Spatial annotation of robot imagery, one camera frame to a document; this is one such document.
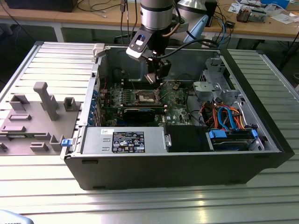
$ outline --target black cable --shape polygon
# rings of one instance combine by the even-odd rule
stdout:
[[[280,63],[280,66],[279,66],[280,70],[282,70],[285,67],[285,65],[288,63],[288,61],[293,56],[293,54],[298,50],[298,48],[299,48],[299,42],[297,43],[296,47],[292,48],[292,46],[296,42],[298,36],[299,36],[299,31],[298,31],[295,39],[293,40],[292,44],[290,45],[290,49],[287,51],[286,55],[284,56],[284,58],[282,59],[282,61]]]
[[[174,8],[176,9],[177,14],[178,14],[178,22],[181,23],[182,22],[182,16],[181,16],[181,13],[179,12],[178,5],[177,5],[175,0],[173,1],[173,5],[174,5]]]
[[[193,116],[190,111],[189,111],[189,108],[188,108],[188,97],[189,97],[189,94],[190,94],[190,91],[192,89],[193,85],[191,85],[191,87],[189,88],[189,91],[187,93],[187,97],[186,97],[186,110],[187,110],[187,113],[190,114],[191,117],[193,117],[197,122],[200,123],[200,120],[198,120],[195,116]]]
[[[81,8],[81,7],[79,6],[80,3],[83,2],[83,1],[85,1],[85,0],[81,0],[80,2],[78,2],[78,4],[77,4],[77,8],[78,8],[78,9],[81,9],[82,11],[85,11],[85,12],[98,12],[98,11],[103,11],[103,10],[106,10],[106,9],[109,9],[109,8],[113,8],[113,7],[116,7],[116,6],[120,6],[120,4],[117,4],[117,5],[113,5],[113,6],[107,7],[107,8],[97,9],[97,10],[86,10],[86,9],[83,9],[83,8]]]
[[[123,35],[122,35],[122,19],[123,19],[123,12],[121,13],[121,42],[123,44]]]
[[[218,47],[219,44],[215,41],[212,41],[212,40],[208,40],[208,39],[196,39],[196,40],[193,40],[193,41],[190,41],[188,43],[185,43],[184,45],[178,47],[177,49],[175,49],[174,51],[170,52],[169,54],[167,55],[161,55],[161,56],[156,56],[154,55],[153,58],[156,58],[156,59],[162,59],[162,58],[166,58],[166,57],[169,57],[175,53],[177,53],[179,50],[189,46],[190,44],[193,44],[193,43],[196,43],[196,42],[208,42],[208,43],[212,43],[215,45],[215,47]]]
[[[192,81],[194,81],[194,78],[193,78],[191,75],[189,75],[188,73],[182,73],[182,74],[177,75],[177,76],[175,77],[175,81],[177,81],[177,80],[178,80],[178,77],[180,77],[180,76],[182,76],[182,75],[186,75],[186,76],[188,76]]]
[[[4,6],[3,6],[3,4],[2,4],[2,1],[0,1],[0,4],[1,4],[1,6],[2,6],[2,8],[4,9],[4,11],[9,15],[9,17],[13,20],[13,21],[15,21],[15,23],[16,24],[18,24],[18,26],[20,26],[21,27],[21,29],[22,30],[24,30],[24,32],[35,42],[35,39],[29,34],[29,33],[27,33],[27,31],[22,27],[22,25],[21,24],[19,24],[18,22],[17,22],[17,20],[15,20],[14,19],[14,17],[12,17],[12,15],[11,14],[9,14],[9,12],[4,8]]]
[[[137,18],[138,15],[137,15],[137,0],[135,0],[135,24],[133,26],[133,29],[132,29],[132,33],[131,33],[131,40],[133,39],[133,33],[134,33],[134,29],[136,27],[136,24],[137,24]]]
[[[107,1],[107,2],[104,2],[104,3],[97,3],[97,4],[94,4],[94,5],[92,5],[90,8],[93,8],[94,6],[105,5],[105,4],[108,4],[109,2],[111,2],[111,0],[109,0],[109,1]]]
[[[292,44],[291,44],[291,46],[290,46],[290,49],[292,48],[293,44],[294,44],[294,43],[295,43],[295,41],[297,40],[298,36],[299,36],[299,31],[298,31],[298,33],[297,33],[297,35],[296,35],[295,39],[293,40],[293,42],[292,42]]]
[[[130,32],[129,32],[129,8],[128,8],[128,0],[126,0],[126,7],[127,7],[128,44],[130,44]]]
[[[192,39],[196,40],[196,37],[193,36],[188,30],[186,31],[186,33],[187,33]],[[204,43],[204,42],[199,42],[199,43],[202,44],[202,45],[205,45],[205,46],[207,46],[207,47],[209,47],[209,48],[214,48],[214,47],[215,47],[215,46],[213,46],[213,45],[211,45],[211,44],[207,44],[207,43]]]

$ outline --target blue latch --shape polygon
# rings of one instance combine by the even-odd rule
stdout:
[[[255,139],[257,139],[257,137],[258,137],[258,135],[257,135],[257,131],[256,131],[256,130],[252,130],[251,133],[252,133],[253,137],[254,137]]]
[[[63,139],[61,142],[62,147],[70,147],[73,145],[73,139]]]
[[[225,138],[227,138],[227,135],[226,135],[224,130],[211,130],[209,132],[209,136],[210,136],[211,139],[220,139],[220,138],[225,139]]]

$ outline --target gray plastic part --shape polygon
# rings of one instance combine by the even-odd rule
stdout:
[[[31,120],[30,114],[11,114],[8,119],[10,120]]]
[[[51,139],[51,135],[50,133],[45,133],[45,134],[35,134],[34,137],[37,139],[37,140],[49,140]]]
[[[55,135],[57,140],[63,135],[66,139],[72,138],[72,133],[78,117],[80,102],[76,102],[78,111],[66,112],[63,102],[57,102],[58,108],[56,112],[59,114],[59,120],[51,121],[47,112],[43,110],[41,102],[30,101],[29,104],[24,104],[26,113],[30,114],[31,120],[10,120],[10,115],[16,115],[14,110],[11,110],[6,119],[3,121],[0,130],[4,126],[25,126],[24,133],[1,133],[0,142],[3,142],[9,150],[1,155],[57,155],[60,151],[56,151],[50,144],[50,140],[37,140],[34,135],[50,133]],[[47,152],[34,152],[29,146],[31,142],[45,142],[49,150]]]
[[[7,134],[0,135],[0,141],[10,141],[11,139],[7,136]]]
[[[64,108],[67,112],[77,111],[78,108],[75,99],[73,97],[66,97],[64,99]]]
[[[49,150],[46,143],[44,143],[44,142],[32,142],[29,147],[34,152],[48,151]]]
[[[6,147],[6,145],[4,145],[2,142],[0,142],[0,149],[1,149],[3,152],[6,152],[7,147]]]
[[[56,151],[56,152],[61,151],[61,149],[62,149],[61,142],[62,142],[63,139],[64,139],[64,136],[61,135],[61,137],[59,139],[59,142],[58,142],[57,139],[55,138],[55,136],[52,135],[52,137],[50,139],[50,145],[52,146],[54,151]]]
[[[23,104],[29,104],[25,95],[21,94],[15,94],[9,103],[16,113],[25,113]]]
[[[54,109],[56,110],[56,109],[58,108],[58,103],[57,103],[57,101],[56,101],[56,99],[55,99],[55,96],[54,96],[54,95],[49,95],[49,96],[50,96],[52,105],[53,105]],[[42,103],[42,102],[41,102],[41,105],[42,105],[43,110],[45,111],[46,108],[43,106],[43,103]]]
[[[3,132],[25,132],[24,126],[4,126],[1,131]]]
[[[55,106],[53,105],[51,98],[47,92],[47,83],[46,82],[36,82],[33,90],[38,93],[40,96],[43,107],[46,109],[51,120],[58,120],[59,115],[56,113]]]

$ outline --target metal work surface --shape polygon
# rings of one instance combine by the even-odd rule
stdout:
[[[0,95],[1,118],[10,109],[7,101],[12,93],[25,93],[27,98],[39,100],[37,94],[26,92],[36,81],[47,80],[49,93],[56,99],[71,95],[83,103],[91,68],[78,66],[92,65],[92,48],[92,44],[35,46],[20,66],[21,70],[16,72],[11,87]],[[53,67],[31,67],[35,63],[51,62],[54,66],[70,64],[70,67],[59,71]],[[253,66],[257,68],[262,62]],[[299,139],[292,133],[298,131],[298,119],[286,105],[294,111],[298,111],[298,106],[295,100],[290,100],[291,103],[286,99],[277,100],[263,91],[273,85],[275,90],[281,88],[282,75],[276,72],[273,76],[278,79],[248,79],[257,95],[263,94],[261,100],[272,117],[282,114],[282,121],[274,120],[285,136],[290,133],[286,138],[296,155],[277,169],[264,170],[245,185],[84,191],[59,156],[0,156],[0,209],[23,214],[35,224],[82,224],[87,220],[105,224],[296,224],[299,221]]]
[[[238,67],[296,152],[299,145],[299,96],[266,55],[229,50]]]

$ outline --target wire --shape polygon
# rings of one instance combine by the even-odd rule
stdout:
[[[153,58],[156,58],[156,59],[162,59],[162,58],[166,58],[166,57],[169,57],[175,53],[177,53],[179,50],[189,46],[190,44],[193,44],[193,43],[196,43],[196,42],[208,42],[208,43],[212,43],[212,44],[215,44],[217,47],[219,46],[217,42],[215,41],[212,41],[212,40],[209,40],[209,39],[196,39],[196,40],[193,40],[193,41],[190,41],[188,43],[185,43],[184,45],[178,47],[177,49],[175,49],[174,51],[170,52],[169,54],[167,55],[162,55],[162,56],[156,56],[154,55]]]
[[[15,39],[14,39],[14,48],[15,48],[16,51],[18,51],[18,49],[17,49],[17,41],[18,41],[18,37],[19,37],[19,32],[20,32],[20,30],[21,30],[21,27],[20,27],[19,30],[17,31],[17,34],[16,34]]]
[[[127,7],[127,28],[128,28],[128,44],[130,44],[130,34],[129,34],[129,8],[128,8],[128,0],[126,2]]]
[[[92,5],[91,7],[95,7],[95,6],[99,6],[99,5],[105,5],[105,4],[108,4],[109,2],[111,2],[111,0],[107,1],[107,2],[104,2],[104,3],[97,3],[97,4],[94,4]]]
[[[86,9],[83,9],[81,8],[79,5],[81,2],[83,2],[85,0],[81,0],[80,2],[78,2],[77,4],[77,8],[78,9],[81,9],[82,11],[85,11],[85,12],[98,12],[98,11],[103,11],[103,10],[106,10],[106,9],[109,9],[109,8],[113,8],[113,7],[116,7],[116,6],[120,6],[120,4],[117,4],[117,5],[113,5],[113,6],[110,6],[110,7],[107,7],[107,8],[101,8],[101,9],[97,9],[97,10],[86,10]]]
[[[123,35],[122,35],[122,20],[123,20],[123,13],[121,13],[121,42],[123,43]]]
[[[134,29],[136,27],[136,24],[137,24],[137,0],[135,0],[135,24],[133,26],[133,29],[132,29],[132,34],[131,34],[131,40],[133,39],[133,32],[134,32]]]
[[[193,36],[188,30],[186,31],[186,33],[187,33],[192,39],[196,40],[196,37]],[[199,43],[202,44],[202,45],[205,45],[205,46],[207,46],[207,47],[209,47],[209,48],[213,48],[213,47],[214,47],[213,45],[211,45],[211,44],[207,44],[207,43],[204,43],[204,42],[199,42]]]
[[[91,0],[88,0],[88,6],[89,6],[89,9],[90,9],[90,10],[96,10],[96,9],[93,8],[93,7],[95,7],[95,6],[97,6],[97,5],[103,5],[103,4],[107,4],[107,3],[111,2],[111,0],[109,0],[108,2],[105,2],[105,3],[98,3],[98,4],[91,5],[90,1],[91,1]],[[101,16],[101,17],[103,17],[103,18],[107,18],[106,15],[98,14],[98,13],[105,13],[105,12],[106,12],[106,11],[98,11],[98,12],[92,12],[92,13],[95,14],[95,15],[99,15],[99,16]]]
[[[228,127],[225,126],[225,124],[223,124],[223,122],[221,121],[221,111],[223,111],[224,109],[226,109],[228,111],[228,116],[229,116],[229,121],[230,121],[230,125],[232,126],[233,129],[236,129],[236,124],[234,123],[233,120],[233,114],[230,111],[229,107],[223,106],[218,110],[218,120],[219,120],[219,124],[224,127],[227,131],[229,131]]]
[[[130,81],[131,81],[131,84],[132,84],[132,86],[133,86],[134,93],[136,93],[135,86],[134,86],[134,84],[133,84],[133,81],[132,81],[132,79],[131,79],[131,77],[130,77],[130,74],[129,74],[129,73],[128,73],[128,77],[129,77],[129,79],[130,79]]]
[[[186,110],[187,110],[188,114],[190,114],[191,117],[193,117],[197,122],[199,122],[199,123],[201,124],[201,121],[198,120],[195,116],[193,116],[193,115],[190,113],[189,108],[188,108],[188,97],[189,97],[189,93],[190,93],[192,87],[193,87],[193,85],[190,86],[189,91],[188,91],[188,93],[187,93],[187,97],[186,97]]]
[[[4,8],[4,6],[3,6],[3,4],[2,4],[2,1],[0,0],[0,4],[1,4],[1,6],[2,6],[2,8],[4,9],[4,11],[9,15],[9,17],[13,20],[13,21],[15,21],[15,23],[16,24],[18,24],[18,26],[20,26],[21,27],[21,29],[22,30],[24,30],[24,32],[35,42],[35,39],[23,28],[23,26],[21,25],[21,24],[19,24],[18,22],[17,22],[17,20],[15,20],[14,19],[14,17],[12,17],[12,15],[11,14],[9,14],[9,12]]]
[[[104,77],[104,78],[105,78],[105,85],[104,85],[103,90],[105,90],[105,89],[106,89],[106,86],[107,86],[107,79],[106,79],[106,77]]]
[[[177,81],[177,80],[178,80],[178,77],[180,77],[180,76],[182,76],[182,75],[186,75],[186,76],[188,76],[192,81],[194,81],[194,78],[193,78],[191,75],[189,75],[188,73],[182,73],[182,74],[177,75],[177,76],[175,77],[175,81]]]
[[[293,78],[297,81],[299,81],[299,73],[293,74]]]
[[[169,33],[163,34],[162,37],[170,37],[171,35],[173,35],[178,30],[178,28],[179,28],[180,25],[181,24],[178,22],[176,24],[176,26]]]
[[[177,14],[178,14],[178,22],[179,22],[179,24],[181,24],[181,22],[182,22],[182,17],[181,17],[181,13],[179,12],[178,5],[177,5],[177,3],[176,3],[175,0],[173,1],[173,5],[174,5],[174,8],[176,9]]]
[[[224,22],[223,22],[223,20],[221,20],[220,18],[218,18],[218,17],[215,17],[216,19],[218,19],[221,23],[222,23],[222,29],[223,29],[223,36],[222,36],[222,39],[221,39],[221,42],[220,42],[220,44],[219,44],[219,47],[218,48],[220,48],[221,47],[221,45],[223,44],[223,40],[224,40],[224,38],[225,38],[225,33],[226,33],[226,27],[225,27],[225,25],[224,25]]]

